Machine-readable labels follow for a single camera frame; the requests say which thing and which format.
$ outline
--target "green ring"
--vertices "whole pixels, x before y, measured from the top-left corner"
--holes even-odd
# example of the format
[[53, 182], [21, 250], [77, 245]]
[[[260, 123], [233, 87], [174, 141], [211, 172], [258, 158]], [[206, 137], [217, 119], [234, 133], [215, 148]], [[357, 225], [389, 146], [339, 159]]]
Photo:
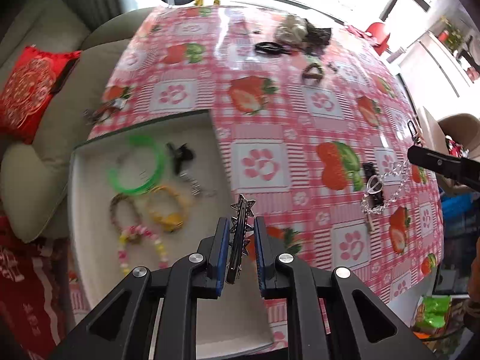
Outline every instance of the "green ring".
[[155, 172], [145, 184], [137, 188], [131, 189], [126, 189], [120, 185], [117, 168], [109, 169], [107, 175], [109, 183], [117, 192], [124, 193], [125, 195], [139, 195], [141, 193], [147, 192], [150, 188], [157, 185], [163, 174], [165, 158], [162, 150], [160, 150], [159, 147], [157, 147], [157, 145], [155, 144], [155, 141], [147, 135], [132, 135], [129, 137], [129, 143], [131, 146], [135, 147], [150, 147], [155, 152], [157, 157], [157, 168], [155, 169]]

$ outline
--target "yellow bracelet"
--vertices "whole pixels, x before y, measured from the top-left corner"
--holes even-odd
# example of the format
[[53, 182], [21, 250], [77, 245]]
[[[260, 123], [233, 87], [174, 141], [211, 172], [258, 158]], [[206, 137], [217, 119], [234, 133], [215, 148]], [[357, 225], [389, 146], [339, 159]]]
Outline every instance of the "yellow bracelet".
[[[180, 207], [179, 212], [173, 212], [172, 214], [168, 214], [167, 216], [163, 216], [159, 214], [157, 211], [152, 209], [152, 196], [153, 194], [157, 192], [164, 191], [166, 192], [169, 196], [174, 198], [174, 200], [177, 202], [178, 206]], [[160, 223], [164, 227], [165, 231], [174, 231], [178, 230], [183, 226], [184, 219], [186, 218], [186, 213], [187, 213], [187, 204], [184, 202], [182, 197], [178, 192], [176, 192], [172, 187], [169, 187], [167, 185], [160, 185], [155, 188], [152, 188], [149, 192], [149, 199], [147, 202], [147, 209], [148, 213], [150, 214], [151, 218], [157, 222]]]

